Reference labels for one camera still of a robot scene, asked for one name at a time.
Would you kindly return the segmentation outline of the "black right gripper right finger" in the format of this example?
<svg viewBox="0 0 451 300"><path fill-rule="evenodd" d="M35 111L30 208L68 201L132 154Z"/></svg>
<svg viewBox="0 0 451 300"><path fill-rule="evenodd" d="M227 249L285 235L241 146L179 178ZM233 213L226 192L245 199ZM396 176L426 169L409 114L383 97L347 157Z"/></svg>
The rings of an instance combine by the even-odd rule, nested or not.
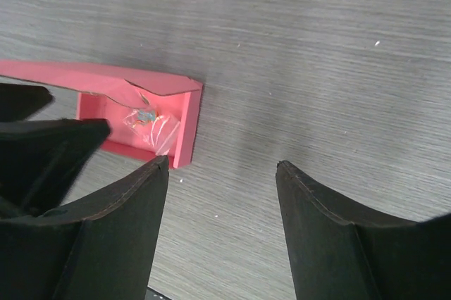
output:
<svg viewBox="0 0 451 300"><path fill-rule="evenodd" d="M450 216L423 222L365 206L289 161L276 186L298 299L449 299Z"/></svg>

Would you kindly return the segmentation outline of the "small clear plastic wrapper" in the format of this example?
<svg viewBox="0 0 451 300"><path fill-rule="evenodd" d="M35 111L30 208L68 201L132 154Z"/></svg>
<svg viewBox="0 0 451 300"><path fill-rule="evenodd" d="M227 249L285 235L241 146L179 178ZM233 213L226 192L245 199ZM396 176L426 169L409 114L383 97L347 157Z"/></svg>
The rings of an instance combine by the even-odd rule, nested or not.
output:
<svg viewBox="0 0 451 300"><path fill-rule="evenodd" d="M153 104L141 91L138 93L144 108L132 109L123 123L156 155L167 155L177 139L180 121L171 112Z"/></svg>

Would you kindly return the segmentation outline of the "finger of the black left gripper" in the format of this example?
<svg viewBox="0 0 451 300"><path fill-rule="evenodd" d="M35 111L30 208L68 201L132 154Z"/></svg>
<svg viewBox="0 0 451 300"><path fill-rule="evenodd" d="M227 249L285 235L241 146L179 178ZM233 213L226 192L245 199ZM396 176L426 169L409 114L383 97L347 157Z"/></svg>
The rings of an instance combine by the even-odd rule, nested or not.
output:
<svg viewBox="0 0 451 300"><path fill-rule="evenodd" d="M104 119L3 122L1 218L57 207L109 134Z"/></svg>
<svg viewBox="0 0 451 300"><path fill-rule="evenodd" d="M43 86L1 83L1 121L20 121L29 118L54 97Z"/></svg>

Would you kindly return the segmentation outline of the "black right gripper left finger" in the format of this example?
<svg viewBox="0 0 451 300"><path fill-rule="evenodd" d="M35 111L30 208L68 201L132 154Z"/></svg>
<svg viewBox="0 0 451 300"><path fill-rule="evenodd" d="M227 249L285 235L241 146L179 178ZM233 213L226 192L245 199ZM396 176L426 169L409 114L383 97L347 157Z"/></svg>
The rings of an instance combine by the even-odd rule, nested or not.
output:
<svg viewBox="0 0 451 300"><path fill-rule="evenodd" d="M168 158L43 215L1 221L2 299L143 299Z"/></svg>

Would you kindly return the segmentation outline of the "pink paper box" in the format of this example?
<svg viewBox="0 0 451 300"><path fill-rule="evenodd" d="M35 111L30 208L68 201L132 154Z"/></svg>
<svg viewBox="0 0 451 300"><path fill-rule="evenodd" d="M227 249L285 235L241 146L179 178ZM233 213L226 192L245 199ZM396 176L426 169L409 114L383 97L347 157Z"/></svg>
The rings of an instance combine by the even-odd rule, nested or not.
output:
<svg viewBox="0 0 451 300"><path fill-rule="evenodd" d="M144 108L141 91L153 104L171 112L180 129L167 154L171 168L192 161L203 85L183 75L96 63L2 60L1 76L61 87L78 93L79 120L104 118L111 134L102 149L141 161L157 156L124 123L132 109Z"/></svg>

